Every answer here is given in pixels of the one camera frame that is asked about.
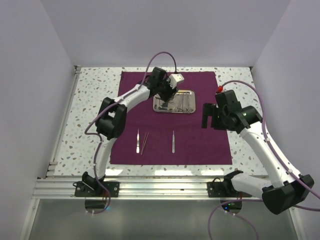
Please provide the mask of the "steel forceps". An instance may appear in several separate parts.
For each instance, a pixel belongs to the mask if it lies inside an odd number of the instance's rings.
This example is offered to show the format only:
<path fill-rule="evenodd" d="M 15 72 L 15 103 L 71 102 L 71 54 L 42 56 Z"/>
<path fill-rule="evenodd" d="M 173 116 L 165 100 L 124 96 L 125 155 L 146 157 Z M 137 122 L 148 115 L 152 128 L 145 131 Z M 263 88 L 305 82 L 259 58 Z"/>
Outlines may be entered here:
<path fill-rule="evenodd" d="M 183 107 L 184 107 L 184 97 L 185 97 L 185 94 L 184 93 L 180 93 L 177 95 L 177 106 L 175 107 L 175 112 L 180 112 L 180 111 L 183 111 Z"/>

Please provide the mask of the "steel scissors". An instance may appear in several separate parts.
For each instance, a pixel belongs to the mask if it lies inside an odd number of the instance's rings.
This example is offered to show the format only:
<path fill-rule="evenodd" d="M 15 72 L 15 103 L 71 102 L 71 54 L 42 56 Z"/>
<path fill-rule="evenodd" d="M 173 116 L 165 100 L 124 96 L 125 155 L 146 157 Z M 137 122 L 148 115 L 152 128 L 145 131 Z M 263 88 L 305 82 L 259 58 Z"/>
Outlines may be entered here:
<path fill-rule="evenodd" d="M 184 93 L 184 101 L 183 101 L 183 113 L 192 113 L 193 109 L 191 108 L 190 105 L 190 96 L 192 96 L 192 92 L 188 91 Z"/>

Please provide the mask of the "wide steel tweezers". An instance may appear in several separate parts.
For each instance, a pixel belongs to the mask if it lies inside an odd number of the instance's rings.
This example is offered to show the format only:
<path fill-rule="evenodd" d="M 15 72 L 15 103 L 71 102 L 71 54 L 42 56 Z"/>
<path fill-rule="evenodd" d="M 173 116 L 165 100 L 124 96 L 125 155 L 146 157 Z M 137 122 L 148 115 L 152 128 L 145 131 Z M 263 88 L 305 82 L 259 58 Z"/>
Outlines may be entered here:
<path fill-rule="evenodd" d="M 140 153 L 140 131 L 137 129 L 137 135 L 136 135 L 136 153 Z"/>

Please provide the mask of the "purple surgical cloth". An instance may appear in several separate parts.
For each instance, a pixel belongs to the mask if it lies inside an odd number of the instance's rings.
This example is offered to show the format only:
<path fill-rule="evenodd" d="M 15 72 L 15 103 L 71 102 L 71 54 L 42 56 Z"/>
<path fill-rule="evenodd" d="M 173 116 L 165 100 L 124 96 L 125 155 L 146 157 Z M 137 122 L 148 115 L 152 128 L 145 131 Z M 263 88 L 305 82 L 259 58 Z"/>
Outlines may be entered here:
<path fill-rule="evenodd" d="M 115 141 L 110 162 L 114 165 L 230 165 L 228 134 L 202 128 L 204 103 L 215 103 L 218 87 L 213 71 L 183 72 L 180 90 L 195 93 L 194 113 L 159 113 L 153 100 L 127 113 L 125 129 Z"/>

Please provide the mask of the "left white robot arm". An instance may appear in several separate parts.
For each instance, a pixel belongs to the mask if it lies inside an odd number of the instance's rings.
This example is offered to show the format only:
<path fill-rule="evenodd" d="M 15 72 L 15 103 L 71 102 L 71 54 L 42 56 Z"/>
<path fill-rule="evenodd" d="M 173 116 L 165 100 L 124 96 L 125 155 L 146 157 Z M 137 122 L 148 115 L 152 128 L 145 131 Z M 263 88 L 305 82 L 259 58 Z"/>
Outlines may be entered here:
<path fill-rule="evenodd" d="M 89 129 L 95 125 L 99 143 L 93 157 L 92 170 L 82 175 L 82 182 L 92 196 L 103 193 L 105 170 L 115 141 L 125 130 L 127 113 L 140 103 L 160 97 L 164 102 L 171 100 L 177 93 L 177 86 L 184 77 L 177 72 L 170 75 L 159 67 L 155 67 L 150 75 L 144 74 L 142 80 L 132 89 L 116 97 L 106 97 L 100 106 L 97 117 L 89 124 L 84 133 L 90 135 Z"/>

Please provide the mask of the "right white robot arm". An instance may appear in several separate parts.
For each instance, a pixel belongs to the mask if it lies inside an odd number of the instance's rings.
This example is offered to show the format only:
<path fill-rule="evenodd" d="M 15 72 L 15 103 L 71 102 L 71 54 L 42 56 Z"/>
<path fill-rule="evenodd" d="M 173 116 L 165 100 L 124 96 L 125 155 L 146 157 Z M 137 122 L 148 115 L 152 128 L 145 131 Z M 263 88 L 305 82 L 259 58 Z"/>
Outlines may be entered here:
<path fill-rule="evenodd" d="M 284 156 L 272 137 L 263 128 L 263 118 L 253 106 L 242 107 L 233 90 L 215 95 L 216 103 L 205 103 L 202 108 L 202 128 L 236 132 L 251 147 L 265 168 L 268 179 L 245 174 L 242 170 L 228 173 L 221 181 L 209 181 L 209 197 L 237 197 L 240 193 L 262 200 L 267 209 L 278 215 L 303 202 L 315 182 L 303 175 Z"/>

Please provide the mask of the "thin steel tweezers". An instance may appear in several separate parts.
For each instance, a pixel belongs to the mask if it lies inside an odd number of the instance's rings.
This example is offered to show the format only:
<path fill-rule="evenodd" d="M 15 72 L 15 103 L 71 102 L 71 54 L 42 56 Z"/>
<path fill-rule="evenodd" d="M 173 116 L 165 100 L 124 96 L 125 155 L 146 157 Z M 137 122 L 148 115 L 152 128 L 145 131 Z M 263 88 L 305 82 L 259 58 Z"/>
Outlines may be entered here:
<path fill-rule="evenodd" d="M 143 138 L 143 142 L 142 142 L 142 148 L 141 148 L 141 155 L 143 154 L 144 152 L 144 149 L 145 149 L 145 146 L 146 146 L 146 143 L 147 143 L 147 140 L 148 140 L 148 136 L 149 136 L 149 132 L 146 132 L 145 135 L 144 135 L 144 138 Z"/>

